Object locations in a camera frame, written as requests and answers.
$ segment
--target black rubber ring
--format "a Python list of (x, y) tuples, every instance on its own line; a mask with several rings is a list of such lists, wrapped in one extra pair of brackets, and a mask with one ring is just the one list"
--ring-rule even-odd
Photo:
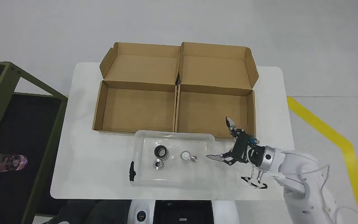
[[(161, 149), (164, 149), (164, 155), (163, 155), (163, 156), (160, 156), (160, 155), (159, 155), (159, 151), (160, 151)], [(165, 158), (165, 157), (168, 155), (168, 150), (167, 150), (167, 148), (166, 148), (165, 146), (159, 145), (159, 146), (157, 146), (157, 147), (155, 148), (154, 154), (155, 154), (156, 158)]]

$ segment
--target olive green frame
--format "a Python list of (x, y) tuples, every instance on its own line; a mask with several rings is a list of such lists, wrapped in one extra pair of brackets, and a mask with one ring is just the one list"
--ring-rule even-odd
[(45, 180), (46, 178), (49, 178), (48, 167), (50, 167), (56, 157), (56, 149), (61, 136), (68, 98), (11, 62), (0, 62), (0, 68), (2, 70), (2, 72), (0, 70), (0, 121), (5, 114), (12, 95), (17, 94), (14, 93), (14, 91), (20, 78), (24, 78), (25, 80), (45, 90), (49, 94), (52, 94), (52, 96), (38, 94), (23, 95), (56, 97), (61, 100), (61, 104), (46, 145), (44, 156), (41, 161), (40, 168), (37, 172), (34, 186), (32, 187), (24, 214), (22, 215), (21, 223), (32, 223), (45, 185)]

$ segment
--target yellow floor line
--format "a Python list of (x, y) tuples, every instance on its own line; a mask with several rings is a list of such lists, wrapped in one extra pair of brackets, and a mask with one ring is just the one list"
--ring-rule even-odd
[(348, 175), (351, 180), (356, 203), (358, 204), (358, 161), (352, 143), (292, 97), (287, 97), (287, 102), (290, 110), (341, 149), (345, 159)]

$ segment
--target white table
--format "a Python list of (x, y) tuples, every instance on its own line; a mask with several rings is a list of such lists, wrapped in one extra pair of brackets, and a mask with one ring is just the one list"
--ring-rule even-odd
[[(293, 150), (282, 71), (258, 67), (256, 95), (257, 138), (260, 145)], [(249, 164), (215, 163), (217, 186), (212, 191), (132, 186), (129, 167), (133, 134), (92, 130), (97, 94), (102, 80), (99, 63), (76, 65), (60, 139), (51, 195), (58, 199), (206, 199), (283, 200), (282, 187), (263, 178), (268, 189), (252, 189), (240, 179), (249, 176)], [(232, 141), (216, 142), (216, 152), (227, 152)]]

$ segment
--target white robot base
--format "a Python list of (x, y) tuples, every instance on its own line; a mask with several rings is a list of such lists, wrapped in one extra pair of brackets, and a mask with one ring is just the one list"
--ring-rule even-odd
[[(213, 220), (215, 224), (239, 224), (239, 215), (233, 200), (212, 200)], [(130, 205), (127, 224), (152, 224), (154, 222), (154, 210), (156, 200), (132, 200)], [(191, 223), (188, 217), (181, 213), (178, 218), (179, 223)]]

